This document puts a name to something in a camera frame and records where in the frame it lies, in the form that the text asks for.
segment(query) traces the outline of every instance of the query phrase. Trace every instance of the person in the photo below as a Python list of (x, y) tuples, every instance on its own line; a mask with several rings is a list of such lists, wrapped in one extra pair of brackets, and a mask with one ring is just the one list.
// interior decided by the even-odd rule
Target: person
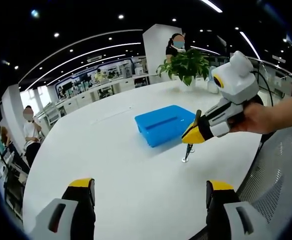
[(177, 56), (178, 53), (184, 52), (185, 39), (180, 33), (175, 33), (171, 36), (166, 47), (167, 62), (171, 62), (172, 56)]
[(26, 158), (29, 164), (29, 167), (32, 166), (35, 157), (40, 149), (40, 136), (39, 132), (41, 131), (41, 126), (39, 126), (33, 119), (34, 112), (32, 111), (31, 106), (26, 106), (24, 110), (24, 118), (27, 120), (24, 124), (24, 135), (26, 139), (25, 149), (26, 149)]
[(104, 78), (105, 75), (101, 72), (100, 68), (98, 68), (97, 73), (95, 74), (95, 80), (100, 83), (100, 81)]
[(231, 132), (252, 132), (268, 134), (292, 127), (292, 97), (275, 106), (251, 103), (244, 109), (245, 120), (235, 125)]
[(8, 130), (5, 126), (0, 126), (0, 140), (6, 147), (11, 143)]

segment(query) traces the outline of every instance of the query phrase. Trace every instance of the person's arm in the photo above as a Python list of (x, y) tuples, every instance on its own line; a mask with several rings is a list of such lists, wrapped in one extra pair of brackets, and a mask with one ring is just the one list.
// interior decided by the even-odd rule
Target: person's arm
[(34, 120), (32, 120), (32, 123), (34, 124), (36, 130), (37, 130), (38, 132), (40, 132), (40, 131), (41, 131), (41, 126), (40, 126), (39, 124), (37, 124)]
[(28, 141), (39, 142), (39, 139), (37, 139), (36, 137), (27, 136), (26, 137), (26, 142), (28, 142)]
[(6, 146), (9, 146), (10, 144), (10, 134), (7, 133), (7, 142), (6, 142)]
[(29, 142), (29, 141), (39, 142), (39, 139), (37, 139), (36, 137), (29, 136), (28, 131), (25, 127), (24, 127), (24, 135), (25, 135), (26, 142)]
[(252, 103), (244, 109), (245, 120), (231, 129), (231, 132), (252, 132), (267, 134), (292, 126), (292, 97), (277, 105), (262, 106)]
[(171, 62), (171, 57), (172, 57), (172, 55), (171, 55), (171, 54), (168, 54), (168, 55), (166, 55), (166, 58), (167, 58), (167, 62), (168, 62), (168, 63), (170, 63), (170, 62)]
[(275, 130), (292, 126), (292, 97), (271, 108)]

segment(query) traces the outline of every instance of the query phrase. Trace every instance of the blue box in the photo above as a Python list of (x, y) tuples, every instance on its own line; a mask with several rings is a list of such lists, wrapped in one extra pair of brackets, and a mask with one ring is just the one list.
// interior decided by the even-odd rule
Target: blue box
[(135, 117), (139, 132), (153, 148), (172, 139), (181, 138), (194, 119), (195, 114), (176, 105)]

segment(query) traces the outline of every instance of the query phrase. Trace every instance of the white planter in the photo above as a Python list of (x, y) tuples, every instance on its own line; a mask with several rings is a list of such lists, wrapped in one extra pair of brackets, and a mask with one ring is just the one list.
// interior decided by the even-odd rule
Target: white planter
[(192, 92), (196, 88), (196, 79), (194, 77), (191, 77), (191, 84), (187, 86), (183, 81), (179, 81), (179, 89), (181, 92)]

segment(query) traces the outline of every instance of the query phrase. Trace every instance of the face mask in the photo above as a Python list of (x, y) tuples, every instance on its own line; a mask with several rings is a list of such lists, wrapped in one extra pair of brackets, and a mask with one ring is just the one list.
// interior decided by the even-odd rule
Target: face mask
[(176, 48), (181, 49), (181, 48), (184, 47), (184, 45), (185, 45), (185, 43), (184, 43), (183, 41), (174, 41), (174, 46), (175, 46)]
[(34, 116), (33, 114), (26, 114), (26, 113), (24, 113), (24, 118), (27, 121), (32, 121), (33, 116)]

